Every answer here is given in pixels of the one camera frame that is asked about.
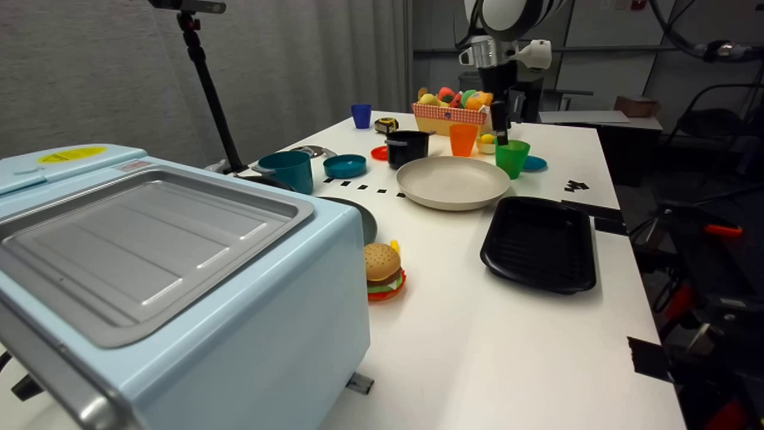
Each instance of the hamburger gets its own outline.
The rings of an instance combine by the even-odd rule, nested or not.
[[[391,294],[404,287],[402,254],[387,244],[362,246],[367,294]]]

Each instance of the orange cup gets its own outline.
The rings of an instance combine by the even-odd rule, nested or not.
[[[467,158],[467,155],[473,155],[473,145],[478,141],[478,127],[476,123],[452,123],[448,137],[452,137],[452,152],[457,158]]]

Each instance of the green cup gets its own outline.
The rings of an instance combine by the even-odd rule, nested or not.
[[[526,141],[509,141],[505,145],[496,145],[496,164],[510,178],[517,178],[528,160],[528,152],[529,152],[529,145]]]

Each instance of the white plate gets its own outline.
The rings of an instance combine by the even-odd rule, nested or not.
[[[510,192],[503,170],[470,158],[421,158],[397,178],[408,200],[434,210],[476,210]]]

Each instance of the black tray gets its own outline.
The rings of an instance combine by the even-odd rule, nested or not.
[[[590,217],[553,200],[500,200],[480,257],[534,288],[574,294],[596,284]]]

